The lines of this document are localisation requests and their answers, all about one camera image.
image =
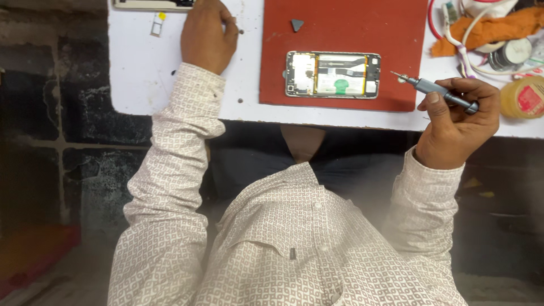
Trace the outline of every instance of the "precision screwdriver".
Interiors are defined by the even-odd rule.
[[[442,87],[438,84],[432,83],[431,81],[428,81],[424,78],[413,78],[413,77],[409,77],[408,75],[401,75],[393,71],[391,71],[391,73],[399,77],[398,78],[399,83],[407,82],[408,84],[412,84],[413,87],[417,91],[421,91],[424,94],[428,94],[433,91],[440,93],[444,97],[444,100],[450,101],[457,105],[462,106],[465,109],[466,114],[469,114],[469,115],[476,114],[476,112],[478,111],[478,108],[480,107],[477,101],[467,102],[463,100],[462,98],[452,94],[447,88]]]

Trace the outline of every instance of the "hand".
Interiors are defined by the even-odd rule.
[[[431,123],[419,139],[416,159],[428,168],[456,169],[499,129],[500,93],[478,79],[450,78],[436,84],[480,104],[476,114],[467,115],[461,106],[448,107],[439,93],[429,93],[417,107],[429,113]]]
[[[198,0],[181,33],[181,55],[185,63],[220,75],[231,61],[237,41],[236,18],[225,5],[219,0]]]

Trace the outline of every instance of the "smartphone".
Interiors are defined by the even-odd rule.
[[[381,56],[376,53],[287,53],[285,94],[289,97],[375,99]]]
[[[113,6],[124,10],[176,11],[193,8],[194,0],[113,0]]]

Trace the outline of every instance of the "red silicone mat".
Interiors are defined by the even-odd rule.
[[[265,0],[260,102],[413,111],[416,91],[389,71],[418,76],[426,7],[426,0]],[[291,19],[304,20],[297,33]],[[282,73],[289,51],[378,53],[382,57],[378,98],[287,97]]]

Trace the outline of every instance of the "green sticker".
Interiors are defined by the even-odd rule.
[[[344,79],[339,79],[335,82],[335,87],[337,95],[345,95],[345,89],[349,87],[349,83]]]

